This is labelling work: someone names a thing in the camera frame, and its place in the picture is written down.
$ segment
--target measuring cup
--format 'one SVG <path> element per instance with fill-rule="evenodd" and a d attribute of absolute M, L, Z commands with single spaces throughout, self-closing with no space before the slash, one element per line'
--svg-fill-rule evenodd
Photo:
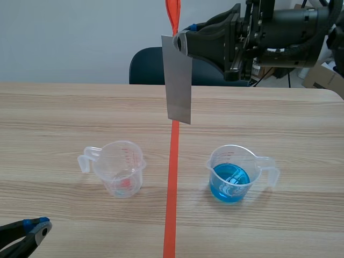
<path fill-rule="evenodd" d="M 130 197 L 142 186 L 142 171 L 146 167 L 139 146 L 130 141 L 116 141 L 103 148 L 86 147 L 77 158 L 82 173 L 93 172 L 105 188 L 116 197 Z"/>
<path fill-rule="evenodd" d="M 258 157 L 238 145 L 224 145 L 210 156 L 206 166 L 210 169 L 210 190 L 215 197 L 235 203 L 245 196 L 263 171 L 268 172 L 269 186 L 274 187 L 280 176 L 275 160 Z"/>

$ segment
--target wooden table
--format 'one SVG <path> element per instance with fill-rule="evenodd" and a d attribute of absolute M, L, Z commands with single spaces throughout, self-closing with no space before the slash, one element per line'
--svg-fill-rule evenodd
<path fill-rule="evenodd" d="M 48 216 L 33 257 L 162 257 L 171 121 L 162 86 L 0 84 L 0 225 Z M 177 258 L 343 257 L 344 102 L 311 89 L 194 87 L 181 125 Z M 128 199 L 81 174 L 85 146 L 127 139 L 148 163 Z M 212 197 L 205 162 L 224 144 L 271 156 L 246 198 Z"/>

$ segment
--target orange ribbon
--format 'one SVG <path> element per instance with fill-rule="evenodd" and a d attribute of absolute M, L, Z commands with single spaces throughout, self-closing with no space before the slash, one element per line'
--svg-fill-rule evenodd
<path fill-rule="evenodd" d="M 166 9 L 168 18 L 171 22 L 173 35 L 175 35 L 178 32 L 179 18 L 181 13 L 180 0 L 166 0 Z M 179 121 L 172 121 L 163 258 L 175 258 L 176 255 L 178 149 Z"/>

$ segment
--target black chair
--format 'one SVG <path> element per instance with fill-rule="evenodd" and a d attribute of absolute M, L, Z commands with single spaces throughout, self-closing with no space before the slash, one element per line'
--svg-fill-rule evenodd
<path fill-rule="evenodd" d="M 162 47 L 145 48 L 136 53 L 130 64 L 130 84 L 165 85 Z M 248 87 L 245 81 L 226 82 L 215 67 L 192 60 L 192 85 Z"/>

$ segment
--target black robotic arm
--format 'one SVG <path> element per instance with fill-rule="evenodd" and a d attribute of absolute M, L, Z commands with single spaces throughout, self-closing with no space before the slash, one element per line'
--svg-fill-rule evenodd
<path fill-rule="evenodd" d="M 206 23 L 194 24 L 174 37 L 183 54 L 204 60 L 224 74 L 226 81 L 249 81 L 253 59 L 266 67 L 312 67 L 324 37 L 338 72 L 344 75 L 343 0 L 318 9 L 274 10 L 275 0 L 246 0 Z"/>

